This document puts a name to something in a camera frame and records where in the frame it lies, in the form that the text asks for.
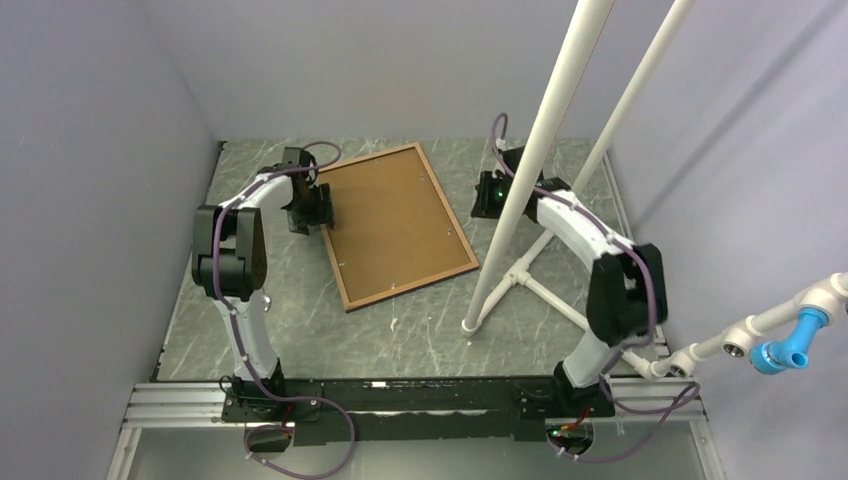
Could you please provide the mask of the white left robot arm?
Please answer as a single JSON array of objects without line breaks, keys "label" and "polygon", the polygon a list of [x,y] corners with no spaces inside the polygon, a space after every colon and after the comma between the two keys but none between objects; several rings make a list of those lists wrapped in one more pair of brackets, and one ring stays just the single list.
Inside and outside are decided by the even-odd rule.
[{"label": "white left robot arm", "polygon": [[232,391],[264,420],[279,417],[287,392],[267,329],[269,300],[264,220],[285,212],[291,232],[333,228],[331,188],[318,180],[323,164],[311,147],[287,147],[280,162],[261,168],[231,199],[195,211],[191,277],[225,322],[234,355]]}]

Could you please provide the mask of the blue wooden picture frame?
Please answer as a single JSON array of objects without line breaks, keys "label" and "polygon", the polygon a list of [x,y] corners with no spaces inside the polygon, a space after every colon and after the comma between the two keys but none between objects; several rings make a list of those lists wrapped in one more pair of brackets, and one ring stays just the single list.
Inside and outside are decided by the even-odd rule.
[{"label": "blue wooden picture frame", "polygon": [[334,224],[322,234],[347,312],[479,268],[419,143],[327,167]]}]

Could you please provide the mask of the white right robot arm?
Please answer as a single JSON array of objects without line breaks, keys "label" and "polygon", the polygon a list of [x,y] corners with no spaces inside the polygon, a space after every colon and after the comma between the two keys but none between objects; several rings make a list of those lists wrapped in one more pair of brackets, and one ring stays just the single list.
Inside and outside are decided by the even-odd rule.
[{"label": "white right robot arm", "polygon": [[532,251],[514,264],[482,306],[467,333],[476,332],[482,320],[504,296],[505,289],[523,284],[558,308],[583,331],[573,351],[555,367],[561,378],[551,388],[557,411],[574,415],[590,399],[588,387],[600,383],[620,361],[650,378],[648,360],[636,349],[653,344],[656,328],[668,315],[662,255],[652,244],[636,244],[620,235],[592,213],[558,177],[538,175],[522,214],[543,227],[545,234],[562,242],[586,268],[589,286],[585,311],[574,309],[544,287],[535,285],[527,268],[538,256]]}]

